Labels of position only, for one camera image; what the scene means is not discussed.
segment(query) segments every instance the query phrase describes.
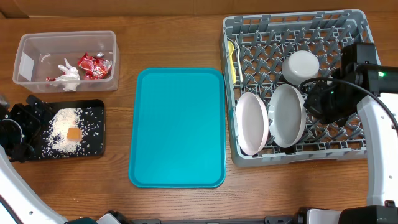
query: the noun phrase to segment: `sponge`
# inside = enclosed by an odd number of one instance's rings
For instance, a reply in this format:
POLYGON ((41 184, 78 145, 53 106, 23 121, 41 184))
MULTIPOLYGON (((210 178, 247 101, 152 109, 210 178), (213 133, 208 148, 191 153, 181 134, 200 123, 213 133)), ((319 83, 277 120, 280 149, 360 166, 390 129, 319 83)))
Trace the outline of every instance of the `sponge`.
POLYGON ((81 141, 82 131, 78 128, 69 128, 68 130, 68 140, 81 141))

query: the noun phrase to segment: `plate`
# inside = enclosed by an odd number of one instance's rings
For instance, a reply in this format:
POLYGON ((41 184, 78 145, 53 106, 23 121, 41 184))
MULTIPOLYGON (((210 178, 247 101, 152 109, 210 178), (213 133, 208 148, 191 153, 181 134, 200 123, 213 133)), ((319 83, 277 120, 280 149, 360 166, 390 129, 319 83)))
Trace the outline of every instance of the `plate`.
POLYGON ((288 84, 279 86, 268 108, 268 118, 272 120, 269 132, 275 143, 283 148, 296 144, 303 135, 306 115, 299 90, 288 84))
POLYGON ((268 138, 267 109, 256 94, 244 93, 236 105, 238 143, 242 151, 255 155, 266 145, 268 138))

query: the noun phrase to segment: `yellow spoon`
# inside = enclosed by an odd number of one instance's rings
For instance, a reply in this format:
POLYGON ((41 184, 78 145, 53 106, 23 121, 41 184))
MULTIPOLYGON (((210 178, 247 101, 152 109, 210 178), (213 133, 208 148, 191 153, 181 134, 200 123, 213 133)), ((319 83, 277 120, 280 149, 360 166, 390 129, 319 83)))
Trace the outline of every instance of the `yellow spoon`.
POLYGON ((228 41, 228 57, 229 57, 229 64, 231 65, 232 70, 232 84, 235 85, 236 83, 236 70, 234 67, 234 62, 232 61, 232 53, 234 52, 234 44, 231 41, 228 41))

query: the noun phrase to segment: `blue plastic tray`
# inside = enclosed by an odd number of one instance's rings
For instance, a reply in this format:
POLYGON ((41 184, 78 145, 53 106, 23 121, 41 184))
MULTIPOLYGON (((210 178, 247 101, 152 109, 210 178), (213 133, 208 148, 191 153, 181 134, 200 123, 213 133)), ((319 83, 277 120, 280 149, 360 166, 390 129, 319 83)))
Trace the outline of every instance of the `blue plastic tray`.
POLYGON ((137 79, 129 176, 138 187, 218 187, 226 176, 224 81, 212 68, 137 79))

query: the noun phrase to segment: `gray dish rack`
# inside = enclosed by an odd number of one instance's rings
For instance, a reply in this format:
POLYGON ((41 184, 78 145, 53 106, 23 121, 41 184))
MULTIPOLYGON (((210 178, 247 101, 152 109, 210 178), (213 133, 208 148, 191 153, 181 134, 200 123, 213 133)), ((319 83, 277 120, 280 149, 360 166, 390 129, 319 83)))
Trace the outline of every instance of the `gray dish rack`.
POLYGON ((353 114, 344 127, 321 125, 307 115, 300 141, 287 149, 274 143, 269 134, 263 150, 254 156, 243 153, 238 144, 235 107, 245 92, 260 96, 268 102, 276 88, 285 83, 281 68, 284 60, 298 50, 307 50, 320 62, 319 76, 329 77, 340 67, 340 50, 354 42, 373 42, 365 14, 360 10, 299 12, 231 16, 223 21, 220 40, 222 69, 226 85, 228 126, 231 154, 237 166, 266 166, 288 164, 314 159, 366 158, 366 141, 361 121, 353 114), (236 41, 243 81, 239 80, 236 46, 233 66, 228 58, 228 41, 236 41), (235 85, 231 69, 236 69, 235 85))

